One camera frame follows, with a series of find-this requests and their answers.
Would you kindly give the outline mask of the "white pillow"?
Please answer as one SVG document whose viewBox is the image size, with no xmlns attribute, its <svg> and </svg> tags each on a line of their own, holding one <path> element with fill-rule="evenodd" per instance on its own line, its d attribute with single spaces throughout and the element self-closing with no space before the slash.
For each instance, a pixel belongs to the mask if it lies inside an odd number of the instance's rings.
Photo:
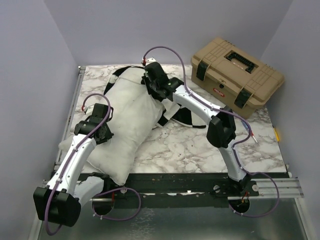
<svg viewBox="0 0 320 240">
<path fill-rule="evenodd" d="M 164 106 L 148 94 L 142 84 L 141 67 L 118 69 L 110 78 L 111 88 L 104 94 L 113 108 L 107 123 L 113 137 L 90 153 L 86 166 L 101 172 L 123 186 L 133 166 L 137 149 L 161 118 Z"/>
</svg>

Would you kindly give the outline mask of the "black and white checkered pillowcase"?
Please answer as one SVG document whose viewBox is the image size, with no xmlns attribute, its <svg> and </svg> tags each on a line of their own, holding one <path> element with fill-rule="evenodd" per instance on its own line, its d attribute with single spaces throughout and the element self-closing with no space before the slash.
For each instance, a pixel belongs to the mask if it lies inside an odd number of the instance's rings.
<svg viewBox="0 0 320 240">
<path fill-rule="evenodd" d="M 120 80 L 125 80 L 132 82 L 142 88 L 147 90 L 145 81 L 143 79 L 143 67 L 128 65 L 121 67 L 114 71 L 109 77 L 108 83 L 104 89 L 103 94 L 106 95 L 114 88 Z M 158 122 L 155 124 L 157 127 L 163 127 L 169 120 L 174 120 L 175 122 L 189 128 L 204 129 L 206 128 L 205 122 L 198 116 L 196 116 L 190 109 L 174 103 L 169 99 L 164 99 L 158 96 L 156 93 L 149 95 L 155 100 L 156 103 L 162 105 L 162 113 Z"/>
</svg>

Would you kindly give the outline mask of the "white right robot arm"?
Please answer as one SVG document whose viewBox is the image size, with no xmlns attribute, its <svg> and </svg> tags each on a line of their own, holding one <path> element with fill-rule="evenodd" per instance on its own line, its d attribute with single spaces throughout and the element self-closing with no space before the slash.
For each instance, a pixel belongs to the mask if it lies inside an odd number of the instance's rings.
<svg viewBox="0 0 320 240">
<path fill-rule="evenodd" d="M 145 73 L 142 82 L 152 96 L 168 99 L 186 107 L 205 122 L 208 126 L 206 138 L 219 150 L 227 167 L 228 177 L 231 180 L 230 191 L 236 196 L 246 192 L 248 189 L 246 181 L 250 177 L 248 171 L 243 168 L 235 148 L 236 125 L 232 110 L 227 107 L 221 108 L 205 100 L 176 77 L 171 79 L 165 77 L 164 82 L 159 82 L 158 79 L 152 79 Z"/>
</svg>

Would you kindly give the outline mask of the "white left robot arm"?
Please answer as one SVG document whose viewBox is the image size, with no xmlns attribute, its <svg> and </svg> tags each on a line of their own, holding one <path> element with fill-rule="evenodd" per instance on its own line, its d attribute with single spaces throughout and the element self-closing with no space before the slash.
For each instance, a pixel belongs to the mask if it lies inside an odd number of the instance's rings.
<svg viewBox="0 0 320 240">
<path fill-rule="evenodd" d="M 109 175 L 92 172 L 82 181 L 79 177 L 95 147 L 112 136 L 105 122 L 81 121 L 76 125 L 71 146 L 59 169 L 46 186 L 37 187 L 33 193 L 39 220 L 72 227 L 82 206 L 92 197 L 103 198 L 110 193 Z"/>
</svg>

